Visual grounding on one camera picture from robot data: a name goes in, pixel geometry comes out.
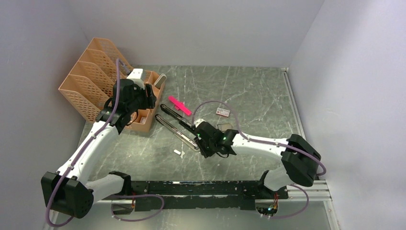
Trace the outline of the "black stapler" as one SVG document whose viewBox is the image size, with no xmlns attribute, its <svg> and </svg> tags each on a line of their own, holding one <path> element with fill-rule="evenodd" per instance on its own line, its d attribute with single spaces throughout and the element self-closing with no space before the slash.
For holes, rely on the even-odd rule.
<svg viewBox="0 0 406 230">
<path fill-rule="evenodd" d="M 177 112 L 175 112 L 174 110 L 172 110 L 171 108 L 169 108 L 167 105 L 165 105 L 163 103 L 160 105 L 160 109 L 162 112 L 166 113 L 167 115 L 172 117 L 174 120 L 176 120 L 176 122 L 178 124 L 177 124 L 177 126 L 175 126 L 174 124 L 172 124 L 170 121 L 165 119 L 160 114 L 155 115 L 155 120 L 158 123 L 160 123 L 161 125 L 163 125 L 166 129 L 168 129 L 172 134 L 175 135 L 176 138 L 181 140 L 190 149 L 199 152 L 200 151 L 199 146 L 194 141 L 194 139 L 187 136 L 185 134 L 185 132 L 180 129 L 180 127 L 182 127 L 183 129 L 185 129 L 185 131 L 188 131 L 193 134 L 191 123 L 187 119 L 185 119 L 183 116 L 181 116 L 180 114 L 178 114 Z"/>
</svg>

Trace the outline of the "pink plastic staple remover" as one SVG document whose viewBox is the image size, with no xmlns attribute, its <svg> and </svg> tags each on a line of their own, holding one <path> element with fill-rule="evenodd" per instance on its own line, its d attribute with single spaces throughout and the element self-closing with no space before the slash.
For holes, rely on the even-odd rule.
<svg viewBox="0 0 406 230">
<path fill-rule="evenodd" d="M 187 116 L 191 116 L 192 112 L 188 109 L 183 102 L 178 101 L 175 97 L 169 96 L 168 100 L 174 104 L 175 108 L 184 112 Z"/>
</svg>

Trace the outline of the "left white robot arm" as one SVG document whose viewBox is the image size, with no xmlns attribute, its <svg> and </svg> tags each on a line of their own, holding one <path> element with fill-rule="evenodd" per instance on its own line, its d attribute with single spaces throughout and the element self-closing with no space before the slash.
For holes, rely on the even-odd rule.
<svg viewBox="0 0 406 230">
<path fill-rule="evenodd" d="M 89 181 L 90 173 L 108 145 L 130 122 L 132 114 L 153 109 L 156 100 L 149 83 L 116 81 L 113 96 L 105 102 L 78 149 L 56 172 L 46 172 L 41 178 L 47 217 L 54 210 L 80 219 L 94 203 L 106 197 L 127 199 L 132 195 L 130 175 L 113 171 L 102 179 Z"/>
</svg>

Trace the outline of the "red white staple box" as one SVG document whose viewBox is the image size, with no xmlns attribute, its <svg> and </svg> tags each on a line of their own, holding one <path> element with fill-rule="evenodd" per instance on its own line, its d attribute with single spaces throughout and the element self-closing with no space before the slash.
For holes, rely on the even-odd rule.
<svg viewBox="0 0 406 230">
<path fill-rule="evenodd" d="M 229 117 L 229 116 L 230 116 L 230 111 L 227 110 L 227 109 L 218 107 L 218 108 L 216 109 L 216 113 L 215 113 L 215 114 L 216 114 L 216 115 L 219 115 L 219 116 L 223 116 L 223 117 Z"/>
</svg>

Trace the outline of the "brown cardboard staple tray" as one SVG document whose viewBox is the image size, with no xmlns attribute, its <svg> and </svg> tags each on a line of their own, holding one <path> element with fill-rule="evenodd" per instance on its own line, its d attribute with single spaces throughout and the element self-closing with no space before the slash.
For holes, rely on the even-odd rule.
<svg viewBox="0 0 406 230">
<path fill-rule="evenodd" d="M 219 129 L 222 132 L 227 131 L 228 129 L 232 129 L 232 125 L 230 123 L 221 123 L 221 124 L 217 124 L 216 128 Z"/>
</svg>

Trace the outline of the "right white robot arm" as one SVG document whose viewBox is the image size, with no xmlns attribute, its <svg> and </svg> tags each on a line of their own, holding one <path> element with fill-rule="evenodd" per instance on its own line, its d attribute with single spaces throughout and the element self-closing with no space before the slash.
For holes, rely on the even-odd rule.
<svg viewBox="0 0 406 230">
<path fill-rule="evenodd" d="M 298 134 L 275 139 L 247 135 L 234 129 L 222 132 L 202 119 L 196 120 L 192 129 L 196 135 L 195 142 L 205 158 L 215 154 L 250 154 L 277 161 L 278 167 L 266 172 L 258 186 L 263 198 L 271 198 L 286 185 L 311 187 L 317 177 L 321 156 Z"/>
</svg>

